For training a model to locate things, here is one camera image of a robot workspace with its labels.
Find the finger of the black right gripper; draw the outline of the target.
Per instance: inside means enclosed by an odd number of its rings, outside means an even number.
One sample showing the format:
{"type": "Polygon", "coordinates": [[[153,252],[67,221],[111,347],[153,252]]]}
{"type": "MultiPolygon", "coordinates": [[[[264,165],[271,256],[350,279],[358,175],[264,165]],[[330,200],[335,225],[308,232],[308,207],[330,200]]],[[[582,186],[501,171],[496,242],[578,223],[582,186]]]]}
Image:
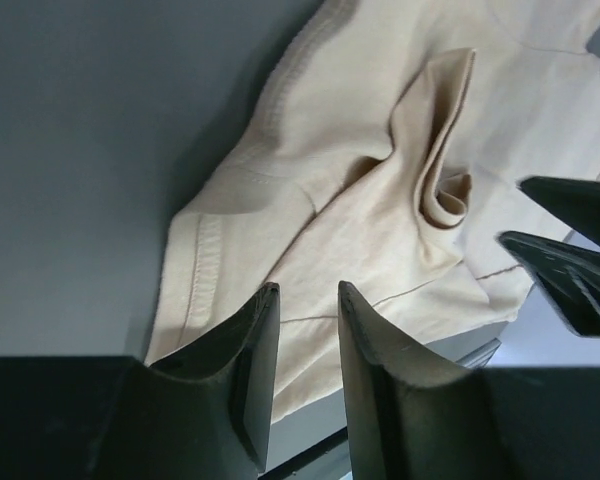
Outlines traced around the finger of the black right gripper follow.
{"type": "Polygon", "coordinates": [[[529,273],[567,328],[600,339],[600,252],[506,231],[498,243],[529,273]]]}
{"type": "Polygon", "coordinates": [[[532,176],[522,180],[519,189],[600,247],[600,182],[532,176]]]}

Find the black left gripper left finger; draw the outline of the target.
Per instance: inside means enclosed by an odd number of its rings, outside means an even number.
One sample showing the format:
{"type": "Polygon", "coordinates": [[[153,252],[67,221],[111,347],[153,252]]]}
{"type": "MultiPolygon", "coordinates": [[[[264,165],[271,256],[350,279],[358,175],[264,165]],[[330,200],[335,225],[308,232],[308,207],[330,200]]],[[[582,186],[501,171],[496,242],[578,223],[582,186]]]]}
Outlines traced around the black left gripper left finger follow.
{"type": "Polygon", "coordinates": [[[266,466],[280,292],[152,365],[0,357],[0,479],[254,479],[266,466]]]}

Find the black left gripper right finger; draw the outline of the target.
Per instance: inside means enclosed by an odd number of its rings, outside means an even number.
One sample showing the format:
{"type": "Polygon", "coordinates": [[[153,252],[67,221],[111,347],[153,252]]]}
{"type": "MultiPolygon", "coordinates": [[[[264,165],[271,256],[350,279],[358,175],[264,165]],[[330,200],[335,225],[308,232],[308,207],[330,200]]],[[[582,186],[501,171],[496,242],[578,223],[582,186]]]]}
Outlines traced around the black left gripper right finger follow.
{"type": "Polygon", "coordinates": [[[357,479],[600,479],[600,367],[466,368],[338,286],[357,479]]]}

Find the beige t shirt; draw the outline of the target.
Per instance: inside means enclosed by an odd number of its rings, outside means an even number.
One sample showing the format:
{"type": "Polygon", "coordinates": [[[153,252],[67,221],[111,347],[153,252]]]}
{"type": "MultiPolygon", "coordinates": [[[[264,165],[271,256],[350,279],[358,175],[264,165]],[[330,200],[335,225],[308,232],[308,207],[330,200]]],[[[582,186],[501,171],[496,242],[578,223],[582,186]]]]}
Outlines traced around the beige t shirt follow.
{"type": "Polygon", "coordinates": [[[342,386],[337,286],[422,343],[514,320],[497,243],[568,226],[517,187],[600,180],[599,1],[328,1],[172,220],[154,363],[281,289],[272,417],[342,386]]]}

